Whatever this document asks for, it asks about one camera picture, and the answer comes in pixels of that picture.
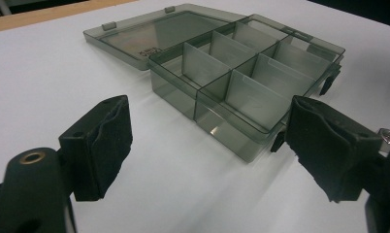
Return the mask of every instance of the plastic organizer box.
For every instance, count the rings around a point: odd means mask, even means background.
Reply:
[[[84,32],[138,69],[153,91],[246,162],[284,126],[294,95],[322,94],[344,49],[258,15],[194,5]]]

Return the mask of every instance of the wooden surface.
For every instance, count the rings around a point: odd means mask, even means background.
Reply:
[[[89,0],[60,7],[47,8],[39,11],[0,17],[0,31],[37,22],[48,21],[60,17],[68,17],[133,1],[135,0]]]

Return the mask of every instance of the white tabletop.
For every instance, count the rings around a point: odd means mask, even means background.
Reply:
[[[82,31],[164,9],[142,0],[0,32],[0,183],[8,161],[58,136],[103,99],[127,94],[134,142],[104,200],[73,202],[79,232],[366,232],[368,193],[330,203],[284,145],[245,164]],[[346,49],[319,99],[390,128],[390,26],[303,0],[192,1],[271,18]]]

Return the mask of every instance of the transparent lid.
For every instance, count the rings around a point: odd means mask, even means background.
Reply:
[[[243,17],[183,4],[119,22],[105,23],[83,33],[88,42],[140,70],[146,70],[147,59],[151,54]]]

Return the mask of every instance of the metal nut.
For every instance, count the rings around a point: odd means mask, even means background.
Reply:
[[[383,139],[380,151],[388,153],[390,151],[390,129],[381,128],[377,134]]]

